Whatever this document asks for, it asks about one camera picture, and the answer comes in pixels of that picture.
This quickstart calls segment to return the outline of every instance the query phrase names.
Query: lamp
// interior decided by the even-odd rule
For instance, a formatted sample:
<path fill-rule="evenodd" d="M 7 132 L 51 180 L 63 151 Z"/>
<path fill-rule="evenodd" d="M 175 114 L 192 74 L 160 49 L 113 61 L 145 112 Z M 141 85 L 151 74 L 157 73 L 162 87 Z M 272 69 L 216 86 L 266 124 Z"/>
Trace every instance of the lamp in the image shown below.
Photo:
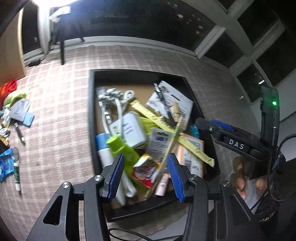
<path fill-rule="evenodd" d="M 50 1 L 45 1 L 45 0 L 32 0 L 32 2 L 39 6 L 39 7 L 62 7 L 66 6 L 72 2 L 75 2 L 77 0 L 50 0 Z"/>

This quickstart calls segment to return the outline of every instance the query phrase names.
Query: red bag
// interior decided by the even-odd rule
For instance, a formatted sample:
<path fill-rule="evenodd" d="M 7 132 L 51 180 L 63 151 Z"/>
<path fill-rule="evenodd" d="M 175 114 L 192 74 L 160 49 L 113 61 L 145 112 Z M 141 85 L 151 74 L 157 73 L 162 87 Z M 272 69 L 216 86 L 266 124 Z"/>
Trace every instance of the red bag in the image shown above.
<path fill-rule="evenodd" d="M 0 109 L 3 107 L 5 98 L 15 90 L 17 90 L 17 80 L 11 80 L 0 87 Z"/>

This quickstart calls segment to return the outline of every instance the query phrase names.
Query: lime green bottle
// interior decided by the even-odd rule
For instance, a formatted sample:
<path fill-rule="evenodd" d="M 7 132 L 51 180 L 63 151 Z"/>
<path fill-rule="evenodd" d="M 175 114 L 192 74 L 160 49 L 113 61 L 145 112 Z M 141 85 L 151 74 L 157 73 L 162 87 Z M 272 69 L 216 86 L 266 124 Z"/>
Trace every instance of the lime green bottle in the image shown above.
<path fill-rule="evenodd" d="M 131 147 L 129 147 L 119 135 L 114 135 L 110 137 L 106 144 L 111 148 L 113 156 L 116 156 L 118 153 L 122 153 L 124 155 L 124 170 L 126 174 L 131 177 L 131 173 L 133 170 L 133 165 L 139 160 L 140 156 L 137 152 Z"/>

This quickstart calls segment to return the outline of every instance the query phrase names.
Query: screw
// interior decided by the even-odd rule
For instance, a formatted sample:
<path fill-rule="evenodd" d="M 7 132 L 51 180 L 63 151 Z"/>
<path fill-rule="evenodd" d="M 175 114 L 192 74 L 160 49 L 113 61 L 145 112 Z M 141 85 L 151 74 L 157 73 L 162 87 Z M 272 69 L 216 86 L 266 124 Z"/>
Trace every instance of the screw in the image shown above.
<path fill-rule="evenodd" d="M 197 180 L 198 179 L 198 175 L 196 175 L 196 174 L 192 174 L 192 175 L 190 175 L 190 177 L 189 177 L 191 180 Z"/>
<path fill-rule="evenodd" d="M 103 177 L 101 175 L 94 176 L 94 180 L 97 181 L 97 182 L 102 180 L 102 179 L 103 179 Z"/>
<path fill-rule="evenodd" d="M 229 182 L 229 181 L 223 181 L 223 182 L 222 182 L 222 185 L 223 185 L 224 187 L 230 187 L 230 182 Z"/>
<path fill-rule="evenodd" d="M 70 186 L 70 183 L 69 182 L 64 182 L 63 184 L 62 184 L 62 187 L 63 188 L 68 188 Z"/>

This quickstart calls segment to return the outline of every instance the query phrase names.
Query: yellow ruler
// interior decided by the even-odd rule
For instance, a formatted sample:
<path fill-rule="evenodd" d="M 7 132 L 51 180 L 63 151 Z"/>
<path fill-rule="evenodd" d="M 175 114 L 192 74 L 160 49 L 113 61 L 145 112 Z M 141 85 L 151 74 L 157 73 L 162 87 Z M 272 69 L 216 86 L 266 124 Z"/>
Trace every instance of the yellow ruler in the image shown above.
<path fill-rule="evenodd" d="M 146 109 L 143 105 L 140 104 L 138 100 L 134 100 L 130 103 L 131 107 L 140 112 L 142 115 L 146 116 L 148 119 L 152 120 L 157 126 L 161 129 L 169 132 L 174 132 L 174 129 L 170 127 L 167 123 L 162 121 L 158 116 L 152 113 L 150 110 Z M 183 136 L 179 136 L 178 142 L 191 151 L 194 155 L 196 155 L 199 159 L 201 159 L 206 164 L 209 164 L 211 167 L 214 167 L 215 161 L 214 159 L 208 157 L 205 153 L 203 153 L 200 149 L 195 147 L 190 141 L 185 139 Z"/>

